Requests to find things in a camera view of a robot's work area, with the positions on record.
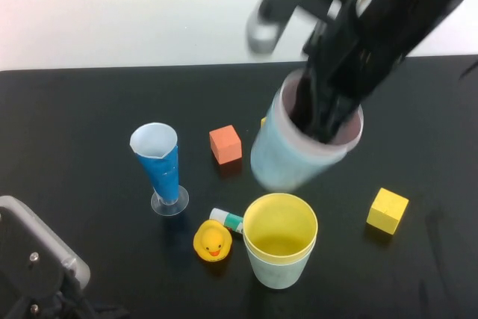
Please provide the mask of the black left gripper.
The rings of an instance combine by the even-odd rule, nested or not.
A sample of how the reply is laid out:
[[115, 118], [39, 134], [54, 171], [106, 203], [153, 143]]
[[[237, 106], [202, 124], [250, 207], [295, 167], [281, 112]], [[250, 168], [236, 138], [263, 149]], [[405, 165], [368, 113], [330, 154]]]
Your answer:
[[63, 318], [129, 318], [122, 306], [93, 305], [74, 283], [63, 286], [63, 303]]

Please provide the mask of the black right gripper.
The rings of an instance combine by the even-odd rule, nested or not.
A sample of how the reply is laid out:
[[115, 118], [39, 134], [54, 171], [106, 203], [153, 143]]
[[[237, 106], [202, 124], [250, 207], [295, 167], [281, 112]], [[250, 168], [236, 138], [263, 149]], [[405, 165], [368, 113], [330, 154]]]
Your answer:
[[339, 128], [390, 71], [403, 50], [398, 13], [408, 0], [302, 0], [327, 24], [304, 46], [307, 70], [296, 91], [294, 125], [330, 143]]

